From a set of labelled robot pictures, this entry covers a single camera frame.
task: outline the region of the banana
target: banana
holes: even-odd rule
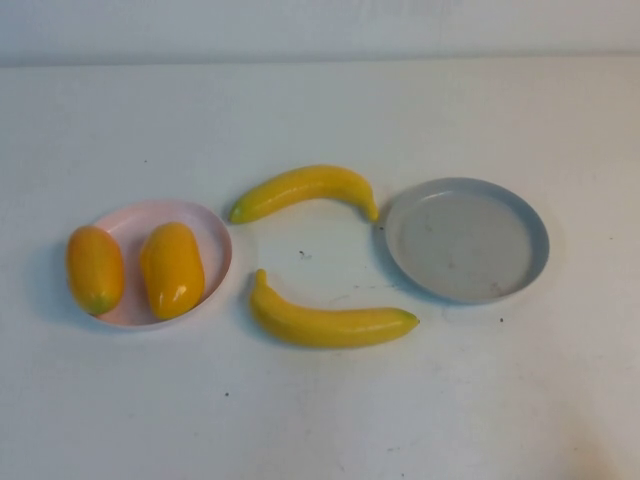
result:
[[[249,299],[253,316],[285,342],[319,348],[348,348],[387,342],[409,333],[418,318],[398,308],[314,310],[293,305],[267,284],[267,272],[256,272]]]
[[[360,207],[371,222],[378,207],[369,183],[351,170],[312,165],[282,173],[245,193],[231,209],[231,223],[247,223],[312,198],[335,198]]]

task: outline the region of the yellow mango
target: yellow mango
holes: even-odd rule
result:
[[[204,292],[204,269],[193,232],[171,222],[157,227],[140,252],[140,268],[153,314],[168,320],[195,307]]]
[[[74,299],[91,315],[115,308],[124,293],[124,261],[120,247],[101,228],[78,228],[67,244],[67,282]]]

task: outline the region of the plastic fruit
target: plastic fruit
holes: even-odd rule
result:
[[[314,310],[293,305],[267,284],[267,272],[256,272],[249,299],[253,316],[269,333],[297,345],[345,348],[388,342],[409,333],[419,320],[398,308]]]
[[[153,314],[168,320],[195,307],[204,291],[198,244],[186,225],[157,227],[140,252],[140,268]]]
[[[367,219],[378,219],[371,186],[362,176],[343,167],[312,165],[282,173],[243,195],[233,206],[232,223],[258,220],[294,203],[334,198],[356,205]]]
[[[112,310],[124,293],[120,247],[101,228],[78,228],[67,244],[67,282],[78,305],[91,315]]]

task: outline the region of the toy banana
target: toy banana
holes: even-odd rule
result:
[[[313,198],[334,198],[356,205],[375,222],[378,207],[369,183],[343,167],[312,165],[282,173],[244,194],[233,206],[232,223],[247,223]]]
[[[314,310],[293,305],[267,284],[267,272],[256,272],[249,300],[258,323],[282,341],[320,348],[348,348],[388,342],[409,333],[417,317],[398,308]]]

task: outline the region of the pink bowl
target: pink bowl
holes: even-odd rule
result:
[[[205,291],[190,312],[171,320],[157,319],[149,307],[138,256],[144,240],[157,226],[182,222],[196,237],[204,267]],[[168,325],[180,320],[208,301],[222,283],[231,265],[231,238],[224,222],[197,203],[180,200],[150,200],[110,213],[95,225],[109,232],[118,242],[125,263],[125,291],[116,308],[96,318],[118,327]]]

